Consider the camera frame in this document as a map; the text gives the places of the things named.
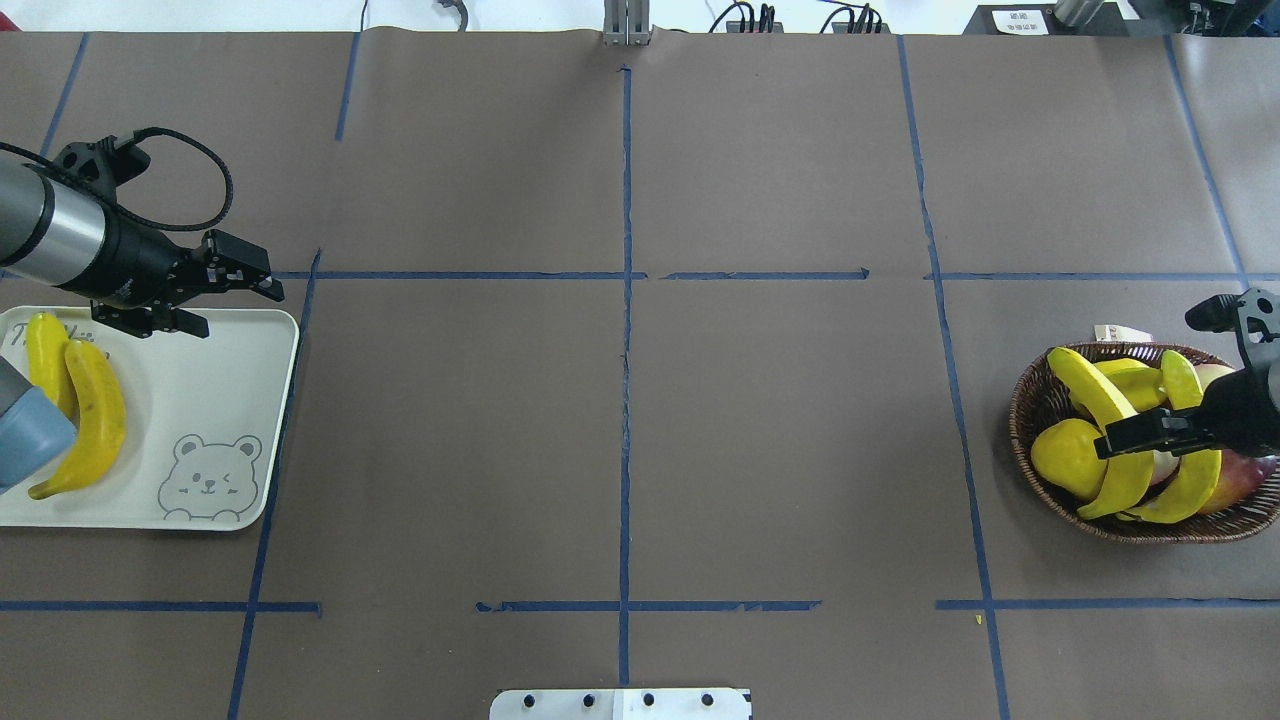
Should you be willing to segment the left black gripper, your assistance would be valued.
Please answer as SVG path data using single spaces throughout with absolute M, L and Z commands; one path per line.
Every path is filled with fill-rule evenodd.
M 225 231 L 210 229 L 197 247 L 183 249 L 157 232 L 125 229 L 108 251 L 84 273 L 84 296 L 95 322 L 129 336 L 207 338 L 207 319 L 182 307 L 207 293 L 244 290 L 285 300 L 268 251 Z

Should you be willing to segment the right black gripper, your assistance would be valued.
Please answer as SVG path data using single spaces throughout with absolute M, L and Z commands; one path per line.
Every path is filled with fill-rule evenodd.
M 1212 380 L 1197 409 L 1155 407 L 1110 423 L 1093 441 L 1110 460 L 1147 451 L 1181 457 L 1212 448 L 1243 456 L 1279 454 L 1279 365 L 1244 368 Z

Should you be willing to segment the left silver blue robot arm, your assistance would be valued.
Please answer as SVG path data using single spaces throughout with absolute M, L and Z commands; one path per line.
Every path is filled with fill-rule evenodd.
M 205 295 L 285 297 L 266 249 L 219 229 L 179 246 L 32 164 L 3 163 L 1 246 L 3 269 L 87 299 L 97 323 L 138 340 L 209 337 L 207 320 L 183 307 Z

